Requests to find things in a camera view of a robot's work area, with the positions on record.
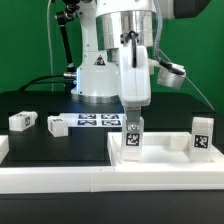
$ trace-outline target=green wall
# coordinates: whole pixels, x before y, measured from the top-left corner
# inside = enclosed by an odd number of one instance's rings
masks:
[[[48,0],[11,0],[0,2],[0,92],[18,89],[26,82],[50,74],[47,42],[46,11]],[[66,70],[66,61],[58,25],[57,11],[63,10],[60,0],[51,8],[51,26],[55,73]],[[175,63],[185,65],[188,77],[224,115],[224,1],[212,0],[197,18],[164,21],[161,48]],[[81,63],[81,32],[78,21],[68,24],[75,65]],[[152,91],[172,89],[156,84],[152,76]],[[32,87],[50,90],[50,86]],[[179,92],[203,99],[185,81]]]

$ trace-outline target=black table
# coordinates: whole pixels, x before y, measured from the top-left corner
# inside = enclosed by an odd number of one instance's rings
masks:
[[[55,143],[46,119],[59,113],[122,113],[119,103],[77,103],[62,92],[6,92],[0,94],[0,135],[9,135],[10,152],[1,167],[110,166],[106,137],[119,128],[70,129],[70,138]],[[8,116],[37,111],[37,125],[23,134],[8,130]],[[142,109],[145,131],[191,131],[195,116],[215,119],[213,144],[224,152],[224,118],[186,94],[153,93],[152,103]],[[85,149],[88,138],[94,150]],[[28,147],[32,144],[32,153]],[[51,151],[55,145],[68,150]],[[151,191],[69,194],[0,195],[1,223],[223,223],[223,191]]]

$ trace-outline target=small white box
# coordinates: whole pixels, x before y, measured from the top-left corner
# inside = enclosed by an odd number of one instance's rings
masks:
[[[48,117],[48,130],[54,137],[68,136],[68,123],[59,116]]]
[[[170,149],[184,151],[188,147],[189,136],[186,133],[178,133],[171,135]]]
[[[22,111],[9,117],[10,131],[24,131],[35,125],[38,115],[36,112]]]
[[[191,161],[210,162],[214,119],[194,117],[190,150]]]

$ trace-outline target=warning label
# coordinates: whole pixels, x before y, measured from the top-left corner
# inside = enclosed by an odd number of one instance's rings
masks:
[[[105,64],[105,62],[103,60],[103,57],[101,55],[97,58],[97,60],[96,60],[94,65],[106,66],[106,64]]]

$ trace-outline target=white platform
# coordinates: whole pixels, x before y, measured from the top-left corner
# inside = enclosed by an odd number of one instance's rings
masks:
[[[0,193],[224,189],[224,156],[212,147],[210,163],[189,162],[188,149],[169,148],[172,134],[145,133],[139,163],[123,162],[121,133],[109,133],[111,167],[0,168]],[[0,136],[1,160],[7,151]]]

